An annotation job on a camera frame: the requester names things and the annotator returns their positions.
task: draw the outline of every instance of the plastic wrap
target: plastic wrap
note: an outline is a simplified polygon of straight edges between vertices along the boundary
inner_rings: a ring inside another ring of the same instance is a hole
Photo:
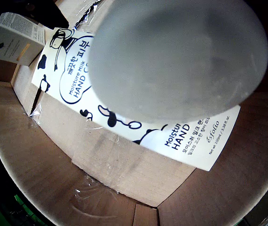
[[[42,115],[42,106],[41,103],[37,103],[36,108],[30,114],[30,117],[40,125],[40,116]]]
[[[74,191],[71,206],[85,216],[100,219],[103,225],[108,223],[116,224],[118,217],[115,214],[115,210],[106,212],[98,208],[98,205],[101,205],[104,197],[110,202],[116,202],[117,195],[116,192],[104,187],[100,182],[86,174],[81,186]]]
[[[72,13],[70,28],[82,32],[95,32],[114,0],[84,0]]]

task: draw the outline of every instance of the black object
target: black object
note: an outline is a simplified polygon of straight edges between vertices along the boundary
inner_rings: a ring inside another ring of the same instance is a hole
[[[0,16],[5,12],[32,18],[50,29],[69,27],[68,21],[53,0],[0,0]]]

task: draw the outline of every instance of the small product box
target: small product box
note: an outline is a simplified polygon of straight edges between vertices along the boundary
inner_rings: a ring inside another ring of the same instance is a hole
[[[45,46],[45,29],[14,13],[0,16],[0,60],[30,65]]]

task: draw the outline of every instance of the cardboard box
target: cardboard box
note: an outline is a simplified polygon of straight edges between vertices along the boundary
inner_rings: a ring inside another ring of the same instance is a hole
[[[36,63],[0,81],[0,159],[55,224],[233,226],[268,190],[268,92],[241,104],[224,150],[206,172],[118,139],[37,95]],[[36,107],[39,125],[28,116]]]
[[[0,60],[28,66],[44,45],[43,27],[18,14],[1,14]]]

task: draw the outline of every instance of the cardboard wall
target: cardboard wall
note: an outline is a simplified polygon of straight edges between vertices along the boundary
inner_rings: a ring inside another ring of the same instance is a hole
[[[0,159],[26,198],[57,225],[125,225],[136,201],[117,194],[71,163],[0,82]]]
[[[268,93],[254,93],[213,168],[196,169],[159,205],[160,225],[233,226],[267,190]]]

